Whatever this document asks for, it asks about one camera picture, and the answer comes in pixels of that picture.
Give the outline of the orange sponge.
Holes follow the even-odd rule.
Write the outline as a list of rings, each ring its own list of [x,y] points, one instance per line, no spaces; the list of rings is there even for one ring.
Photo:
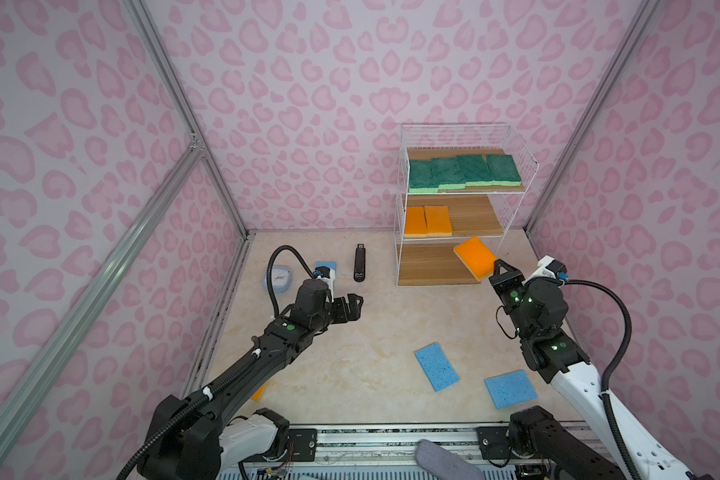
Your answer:
[[[449,208],[445,205],[427,205],[424,207],[427,236],[432,238],[451,237],[453,229]]]
[[[429,229],[422,206],[408,207],[405,214],[403,235],[405,238],[426,238]]]
[[[262,384],[262,385],[254,392],[254,394],[251,396],[251,400],[252,400],[252,401],[256,401],[256,402],[260,401],[261,398],[262,398],[262,396],[263,396],[263,394],[264,394],[264,392],[265,392],[265,390],[266,390],[266,388],[267,388],[267,385],[268,385],[267,382],[265,382],[264,384]]]
[[[478,237],[458,244],[453,252],[476,281],[493,274],[497,257]]]

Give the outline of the green sponge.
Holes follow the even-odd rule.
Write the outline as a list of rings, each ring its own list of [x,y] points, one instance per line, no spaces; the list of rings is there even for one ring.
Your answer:
[[[456,157],[466,187],[489,187],[493,185],[493,175],[481,155],[459,155]]]
[[[437,194],[439,182],[432,170],[432,160],[410,160],[408,192],[410,194]]]
[[[433,158],[430,162],[439,190],[461,190],[466,187],[466,179],[456,157]]]
[[[500,187],[519,187],[522,178],[511,155],[487,155],[490,183]]]

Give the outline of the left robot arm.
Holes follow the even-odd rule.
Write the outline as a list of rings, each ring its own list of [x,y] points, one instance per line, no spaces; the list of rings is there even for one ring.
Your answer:
[[[274,266],[280,246],[268,260],[265,280],[273,318],[251,348],[223,373],[184,398],[170,395],[156,407],[141,447],[118,476],[137,472],[145,479],[215,479],[252,456],[279,460],[287,450],[290,423],[259,409],[246,419],[238,410],[276,373],[291,365],[314,339],[334,324],[360,319],[364,299],[334,294],[334,273],[326,266],[302,267],[307,274],[293,303],[281,307],[274,292]]]

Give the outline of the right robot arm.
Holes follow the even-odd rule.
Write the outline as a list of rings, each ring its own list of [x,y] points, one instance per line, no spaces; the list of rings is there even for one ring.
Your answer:
[[[607,453],[587,446],[540,406],[511,415],[507,448],[517,456],[539,455],[573,479],[694,479],[694,473],[643,426],[610,387],[629,347],[633,324],[624,301],[611,289],[572,279],[566,266],[543,257],[530,277],[503,260],[494,263],[490,285],[512,322],[526,365],[579,413]],[[613,300],[624,332],[614,357],[599,371],[562,328],[569,306],[565,286],[595,289]]]

